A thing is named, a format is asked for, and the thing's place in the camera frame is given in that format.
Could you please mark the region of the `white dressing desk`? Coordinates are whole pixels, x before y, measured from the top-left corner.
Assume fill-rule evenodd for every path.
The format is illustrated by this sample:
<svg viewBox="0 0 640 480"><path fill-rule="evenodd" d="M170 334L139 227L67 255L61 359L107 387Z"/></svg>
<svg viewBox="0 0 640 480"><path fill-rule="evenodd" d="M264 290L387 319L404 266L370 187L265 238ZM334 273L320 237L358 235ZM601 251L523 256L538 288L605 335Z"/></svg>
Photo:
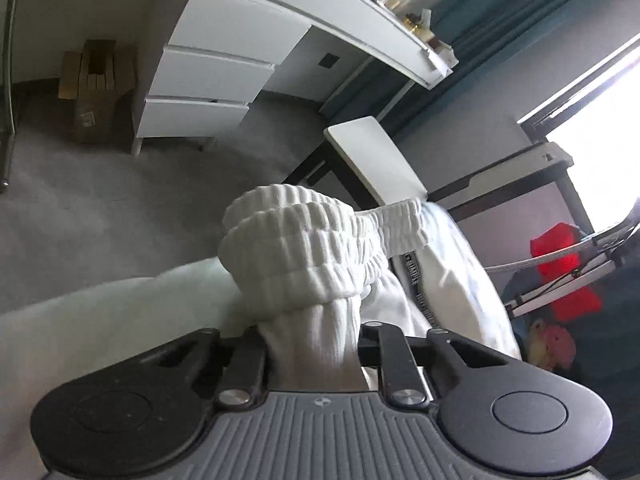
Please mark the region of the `white dressing desk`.
<svg viewBox="0 0 640 480"><path fill-rule="evenodd" d="M457 63L382 0L155 0L131 149L153 138L222 138L260 92L323 101L374 60L427 89Z"/></svg>

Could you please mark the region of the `red cloth on rack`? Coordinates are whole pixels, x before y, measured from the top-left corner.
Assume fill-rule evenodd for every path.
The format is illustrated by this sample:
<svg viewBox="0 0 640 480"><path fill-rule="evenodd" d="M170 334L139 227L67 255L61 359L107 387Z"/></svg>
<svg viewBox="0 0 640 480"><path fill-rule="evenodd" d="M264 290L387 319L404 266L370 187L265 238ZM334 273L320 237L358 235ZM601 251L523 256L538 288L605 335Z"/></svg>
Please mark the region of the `red cloth on rack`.
<svg viewBox="0 0 640 480"><path fill-rule="evenodd" d="M560 222L529 242L530 254L533 257L548 255L581 240L582 233L577 226ZM570 271L575 271L584 261L581 255L574 252L574 254L538 264L537 271L542 282L548 284ZM555 300L551 304L552 315L560 323L575 321L582 316L601 310L602 300L590 286L577 289L576 292Z"/></svg>

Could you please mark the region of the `pink plush toy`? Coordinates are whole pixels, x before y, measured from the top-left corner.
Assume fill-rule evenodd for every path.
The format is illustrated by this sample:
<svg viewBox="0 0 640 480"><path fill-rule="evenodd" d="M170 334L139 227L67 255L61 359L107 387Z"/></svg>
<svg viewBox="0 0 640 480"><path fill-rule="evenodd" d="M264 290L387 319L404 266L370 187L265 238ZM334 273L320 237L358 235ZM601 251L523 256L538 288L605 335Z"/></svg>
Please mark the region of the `pink plush toy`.
<svg viewBox="0 0 640 480"><path fill-rule="evenodd" d="M568 330L541 318L529 327L527 362L553 372L569 370L576 356L576 344Z"/></svg>

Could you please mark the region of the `cardboard box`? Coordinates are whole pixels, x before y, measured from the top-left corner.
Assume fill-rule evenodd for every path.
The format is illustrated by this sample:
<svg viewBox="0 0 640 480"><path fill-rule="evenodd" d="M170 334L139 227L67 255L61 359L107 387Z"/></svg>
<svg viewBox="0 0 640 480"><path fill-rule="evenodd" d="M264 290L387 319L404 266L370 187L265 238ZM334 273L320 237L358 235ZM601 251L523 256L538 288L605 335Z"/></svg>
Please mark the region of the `cardboard box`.
<svg viewBox="0 0 640 480"><path fill-rule="evenodd" d="M111 136L117 102L137 85L136 52L115 40L87 39L62 57L58 98L74 103L73 136L82 144Z"/></svg>

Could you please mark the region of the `black frame side table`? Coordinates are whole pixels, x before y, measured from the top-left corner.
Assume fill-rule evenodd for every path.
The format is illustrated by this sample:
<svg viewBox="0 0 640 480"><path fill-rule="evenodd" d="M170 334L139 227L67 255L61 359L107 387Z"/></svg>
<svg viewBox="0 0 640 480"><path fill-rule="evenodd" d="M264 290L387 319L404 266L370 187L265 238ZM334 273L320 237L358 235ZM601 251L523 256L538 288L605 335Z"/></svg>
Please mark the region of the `black frame side table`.
<svg viewBox="0 0 640 480"><path fill-rule="evenodd" d="M573 165L572 156L558 144L538 142L429 192L427 199L461 221L555 183L573 220L593 233L584 204L568 177Z"/></svg>

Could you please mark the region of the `teal curtain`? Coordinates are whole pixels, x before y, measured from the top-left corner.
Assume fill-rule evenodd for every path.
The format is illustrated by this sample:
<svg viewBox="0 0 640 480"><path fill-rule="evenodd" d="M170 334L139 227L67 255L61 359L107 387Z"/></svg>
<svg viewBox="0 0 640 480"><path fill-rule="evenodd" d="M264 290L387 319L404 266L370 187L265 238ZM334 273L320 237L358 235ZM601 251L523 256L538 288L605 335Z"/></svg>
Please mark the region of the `teal curtain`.
<svg viewBox="0 0 640 480"><path fill-rule="evenodd" d="M375 116L397 98L382 125L391 136L403 139L510 58L602 1L442 0L434 7L432 29L454 50L458 62L451 75L431 90L414 86L403 92L407 78L373 61L329 100L322 114L330 124L348 122Z"/></svg>

